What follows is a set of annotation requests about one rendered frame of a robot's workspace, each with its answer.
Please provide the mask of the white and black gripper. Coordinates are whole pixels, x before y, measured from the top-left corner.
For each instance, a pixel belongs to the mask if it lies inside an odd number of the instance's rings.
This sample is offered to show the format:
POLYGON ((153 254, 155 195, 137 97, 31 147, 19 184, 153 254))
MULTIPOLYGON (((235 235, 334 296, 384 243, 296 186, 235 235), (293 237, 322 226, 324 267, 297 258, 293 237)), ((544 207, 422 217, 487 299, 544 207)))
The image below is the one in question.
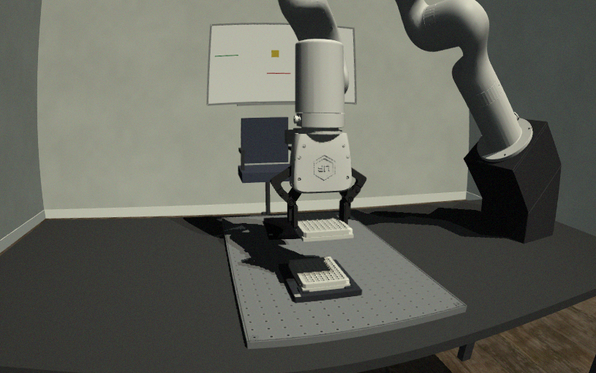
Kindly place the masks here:
POLYGON ((296 201, 302 193, 339 192, 342 196, 339 201, 339 218, 348 224, 351 202, 361 191, 366 177, 351 168, 347 133, 343 133, 340 129, 338 131, 298 129, 298 132, 294 132, 293 135, 290 166, 274 176, 270 182, 277 194, 288 203, 287 221, 292 222, 293 228, 297 228, 296 201), (355 178, 355 184, 351 187, 352 177, 355 178), (292 187, 288 194, 281 185, 287 178, 292 187))

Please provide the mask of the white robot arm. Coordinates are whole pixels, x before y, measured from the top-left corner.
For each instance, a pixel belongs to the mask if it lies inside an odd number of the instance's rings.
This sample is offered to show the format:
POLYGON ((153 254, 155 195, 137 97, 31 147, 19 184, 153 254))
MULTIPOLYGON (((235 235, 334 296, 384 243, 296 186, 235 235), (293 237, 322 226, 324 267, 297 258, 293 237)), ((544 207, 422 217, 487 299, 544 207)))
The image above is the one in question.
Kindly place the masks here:
MULTIPOLYGON (((454 64, 452 76, 482 134, 477 145, 480 157, 487 162, 501 162, 523 151, 532 139, 532 126, 513 112, 489 61, 489 18, 484 8, 476 0, 444 0, 430 6, 424 0, 395 1, 405 31, 418 48, 429 52, 461 48, 463 56, 454 64)), ((284 143, 292 144, 298 129, 338 131, 344 127, 349 74, 328 1, 278 2, 298 38, 297 113, 293 121, 301 128, 284 131, 284 143)))

